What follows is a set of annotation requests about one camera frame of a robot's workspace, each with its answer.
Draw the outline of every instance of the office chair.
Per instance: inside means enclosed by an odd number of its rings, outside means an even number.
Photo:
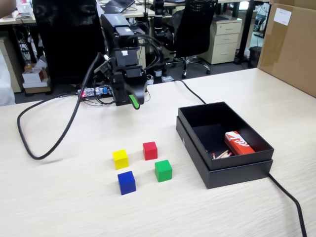
[[[52,83],[81,84],[105,43],[95,0],[33,0]]]
[[[175,12],[167,24],[165,48],[175,54],[174,61],[165,65],[183,63],[182,78],[186,78],[187,65],[198,64],[206,67],[206,74],[211,74],[210,68],[203,64],[199,57],[188,58],[208,51],[210,42],[210,27],[218,0],[186,0],[184,10]]]

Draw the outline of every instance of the green cube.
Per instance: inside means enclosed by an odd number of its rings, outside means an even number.
[[[155,174],[158,182],[170,180],[172,178],[172,168],[168,160],[155,163]]]

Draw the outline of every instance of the trash can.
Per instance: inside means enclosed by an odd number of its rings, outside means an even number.
[[[256,68],[258,66],[261,49],[262,47],[249,48],[250,56],[249,56],[248,68]]]

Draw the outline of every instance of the yellow cube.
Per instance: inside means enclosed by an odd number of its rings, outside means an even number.
[[[123,169],[128,167],[128,156],[125,150],[113,152],[115,169]]]

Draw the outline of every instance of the blue cube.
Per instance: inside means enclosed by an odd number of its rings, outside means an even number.
[[[118,174],[118,184],[122,195],[136,191],[136,184],[132,171]]]

